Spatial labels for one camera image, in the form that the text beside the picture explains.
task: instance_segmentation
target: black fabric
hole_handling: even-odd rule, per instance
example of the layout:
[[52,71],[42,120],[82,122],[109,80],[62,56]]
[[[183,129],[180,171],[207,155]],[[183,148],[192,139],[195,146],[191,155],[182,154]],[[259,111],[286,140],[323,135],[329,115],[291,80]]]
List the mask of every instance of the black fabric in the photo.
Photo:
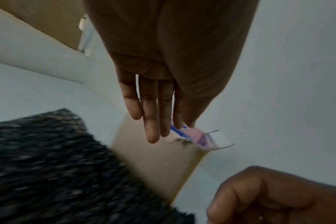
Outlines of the black fabric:
[[0,223],[193,224],[62,109],[0,123]]

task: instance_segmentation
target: black textured fabric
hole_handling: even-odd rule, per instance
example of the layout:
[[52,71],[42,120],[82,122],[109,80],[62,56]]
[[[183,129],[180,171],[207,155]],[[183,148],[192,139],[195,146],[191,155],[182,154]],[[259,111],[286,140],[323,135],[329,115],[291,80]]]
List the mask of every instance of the black textured fabric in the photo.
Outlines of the black textured fabric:
[[0,223],[193,224],[62,109],[0,123]]

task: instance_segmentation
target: gray wall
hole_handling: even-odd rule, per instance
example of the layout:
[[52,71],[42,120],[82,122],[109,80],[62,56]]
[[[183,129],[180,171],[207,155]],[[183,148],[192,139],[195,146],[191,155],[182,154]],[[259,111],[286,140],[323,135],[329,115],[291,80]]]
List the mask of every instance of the gray wall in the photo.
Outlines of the gray wall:
[[215,179],[261,165],[336,185],[336,0],[261,0],[222,98],[236,145],[201,164]]

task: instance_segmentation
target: hand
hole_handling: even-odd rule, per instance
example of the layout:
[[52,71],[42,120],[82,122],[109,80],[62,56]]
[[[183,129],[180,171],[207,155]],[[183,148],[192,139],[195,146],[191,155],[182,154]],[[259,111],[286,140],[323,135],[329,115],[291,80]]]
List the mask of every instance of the hand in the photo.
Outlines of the hand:
[[[236,66],[258,0],[85,0],[147,140],[194,126]],[[135,74],[139,75],[141,101]]]
[[335,224],[336,187],[251,167],[221,184],[207,215],[209,224]]

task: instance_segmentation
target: dark woven mat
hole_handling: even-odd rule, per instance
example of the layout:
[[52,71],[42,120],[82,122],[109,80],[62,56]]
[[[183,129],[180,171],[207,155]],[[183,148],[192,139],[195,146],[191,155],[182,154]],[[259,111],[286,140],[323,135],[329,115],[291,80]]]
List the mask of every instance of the dark woven mat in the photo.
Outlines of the dark woven mat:
[[0,123],[0,223],[193,224],[62,109]]

